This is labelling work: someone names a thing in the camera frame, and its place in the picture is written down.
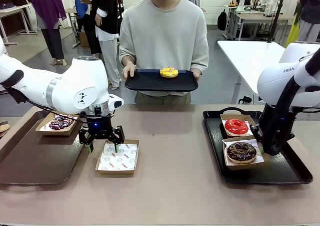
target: neck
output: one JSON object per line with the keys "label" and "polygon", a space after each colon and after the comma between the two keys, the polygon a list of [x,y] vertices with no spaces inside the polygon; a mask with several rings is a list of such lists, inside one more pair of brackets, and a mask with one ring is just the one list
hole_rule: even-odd
{"label": "neck", "polygon": [[170,10],[175,8],[180,0],[151,0],[152,3],[158,7],[159,9],[162,10]]}

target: black backpack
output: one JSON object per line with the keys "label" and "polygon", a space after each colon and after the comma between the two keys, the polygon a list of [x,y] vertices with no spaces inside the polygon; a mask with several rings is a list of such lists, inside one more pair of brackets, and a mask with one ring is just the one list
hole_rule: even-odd
{"label": "black backpack", "polygon": [[218,29],[221,31],[225,31],[227,26],[227,14],[226,11],[223,10],[220,16],[218,17]]}

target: white pants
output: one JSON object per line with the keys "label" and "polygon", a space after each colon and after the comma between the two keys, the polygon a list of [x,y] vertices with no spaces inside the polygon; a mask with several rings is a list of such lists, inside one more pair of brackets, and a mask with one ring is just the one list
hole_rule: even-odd
{"label": "white pants", "polygon": [[310,24],[304,20],[300,20],[299,41],[315,42],[320,32],[320,24]]}
{"label": "white pants", "polygon": [[106,74],[112,87],[119,87],[120,74],[117,66],[117,39],[111,41],[100,41]]}

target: white sweater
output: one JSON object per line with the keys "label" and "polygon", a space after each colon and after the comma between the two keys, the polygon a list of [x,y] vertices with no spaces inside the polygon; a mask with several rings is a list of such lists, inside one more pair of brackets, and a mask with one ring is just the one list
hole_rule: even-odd
{"label": "white sweater", "polygon": [[[136,59],[136,68],[179,70],[208,67],[207,26],[202,10],[181,0],[172,10],[161,10],[151,0],[129,8],[121,25],[119,60]],[[179,95],[183,92],[142,92],[150,96]]]}

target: purple shawl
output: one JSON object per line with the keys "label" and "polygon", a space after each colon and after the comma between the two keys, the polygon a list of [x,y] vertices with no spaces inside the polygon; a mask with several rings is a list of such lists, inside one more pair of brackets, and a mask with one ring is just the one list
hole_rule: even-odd
{"label": "purple shawl", "polygon": [[28,0],[36,13],[44,20],[48,29],[53,29],[59,18],[66,19],[62,0]]}

